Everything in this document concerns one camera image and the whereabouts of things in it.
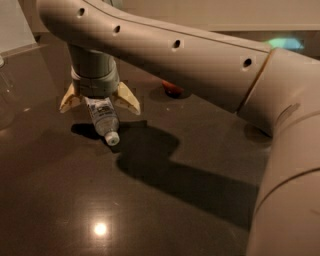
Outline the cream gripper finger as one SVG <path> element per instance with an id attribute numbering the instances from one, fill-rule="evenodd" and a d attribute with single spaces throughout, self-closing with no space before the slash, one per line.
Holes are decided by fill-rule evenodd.
<path id="1" fill-rule="evenodd" d="M 113 93 L 113 102 L 116 106 L 127 109 L 135 115 L 141 114 L 141 107 L 138 99 L 123 82 L 118 84 L 116 91 Z"/>
<path id="2" fill-rule="evenodd" d="M 62 98 L 59 111 L 61 113 L 65 113 L 70 109 L 79 106 L 81 104 L 81 101 L 81 95 L 77 92 L 75 86 L 73 84 L 70 84 L 67 92 Z"/>

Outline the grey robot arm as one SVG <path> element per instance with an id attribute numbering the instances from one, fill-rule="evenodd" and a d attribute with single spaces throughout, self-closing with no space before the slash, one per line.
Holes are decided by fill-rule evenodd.
<path id="1" fill-rule="evenodd" d="M 246 256 L 320 256 L 320 62 L 269 45 L 134 16 L 110 0 L 37 0 L 71 51 L 78 96 L 140 106 L 120 84 L 121 59 L 237 114 L 272 136 Z"/>

